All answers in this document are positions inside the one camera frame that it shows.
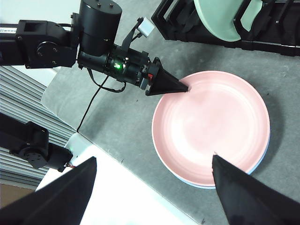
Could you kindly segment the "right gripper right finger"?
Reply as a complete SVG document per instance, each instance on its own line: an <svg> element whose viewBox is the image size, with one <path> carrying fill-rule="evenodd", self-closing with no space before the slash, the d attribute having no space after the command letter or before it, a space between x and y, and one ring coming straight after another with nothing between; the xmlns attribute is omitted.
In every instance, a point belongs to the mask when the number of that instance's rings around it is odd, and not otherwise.
<svg viewBox="0 0 300 225"><path fill-rule="evenodd" d="M300 204L219 155L212 160L216 192L231 225L298 225Z"/></svg>

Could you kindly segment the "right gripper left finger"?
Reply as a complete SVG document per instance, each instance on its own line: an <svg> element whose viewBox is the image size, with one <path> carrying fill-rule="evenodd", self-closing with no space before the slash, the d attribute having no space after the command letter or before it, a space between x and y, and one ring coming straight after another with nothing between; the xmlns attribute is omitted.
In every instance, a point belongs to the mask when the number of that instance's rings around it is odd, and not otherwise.
<svg viewBox="0 0 300 225"><path fill-rule="evenodd" d="M50 184L0 210L2 225L78 225L97 174L91 157Z"/></svg>

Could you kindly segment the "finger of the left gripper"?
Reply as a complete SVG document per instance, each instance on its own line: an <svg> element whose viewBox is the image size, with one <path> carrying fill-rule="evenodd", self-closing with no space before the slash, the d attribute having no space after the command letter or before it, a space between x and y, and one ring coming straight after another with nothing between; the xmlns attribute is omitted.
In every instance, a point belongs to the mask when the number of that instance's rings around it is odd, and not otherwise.
<svg viewBox="0 0 300 225"><path fill-rule="evenodd" d="M181 83L179 79L163 68L159 58L154 58L149 64L146 75L150 86L149 89L145 91L146 96L188 91L187 85Z"/></svg>

